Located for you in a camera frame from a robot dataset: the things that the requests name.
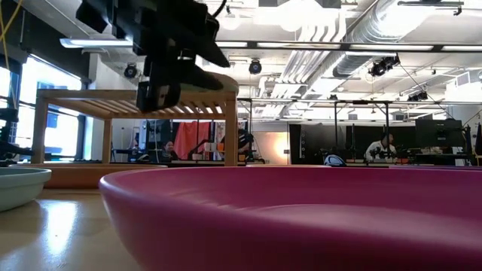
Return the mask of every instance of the pink bowl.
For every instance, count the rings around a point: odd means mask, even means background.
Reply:
[[[146,270],[482,270],[482,172],[155,169],[100,189]]]

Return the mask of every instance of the light blue bowl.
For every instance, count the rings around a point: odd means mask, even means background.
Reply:
[[[51,173],[49,169],[0,168],[0,212],[36,198]]]

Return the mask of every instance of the robotic arm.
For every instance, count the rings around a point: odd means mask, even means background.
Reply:
[[[223,85],[195,65],[196,55],[229,67],[215,43],[219,22],[205,4],[194,0],[82,0],[76,17],[97,32],[112,26],[116,38],[132,40],[133,52],[146,56],[143,74],[148,81],[137,90],[137,107],[151,112],[174,106],[180,84],[220,90]]]

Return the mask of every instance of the black monitor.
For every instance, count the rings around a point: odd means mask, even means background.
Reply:
[[[415,120],[415,128],[420,148],[465,146],[461,120]]]

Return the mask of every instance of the wooden frame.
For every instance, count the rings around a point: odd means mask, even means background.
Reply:
[[[226,75],[213,75],[223,83],[223,90],[213,91],[182,85],[181,98],[177,106],[147,114],[137,109],[135,90],[37,90],[32,163],[44,162],[47,112],[48,105],[52,104],[104,120],[103,163],[111,162],[112,119],[226,120],[224,164],[237,166],[236,95],[239,87],[234,79]]]

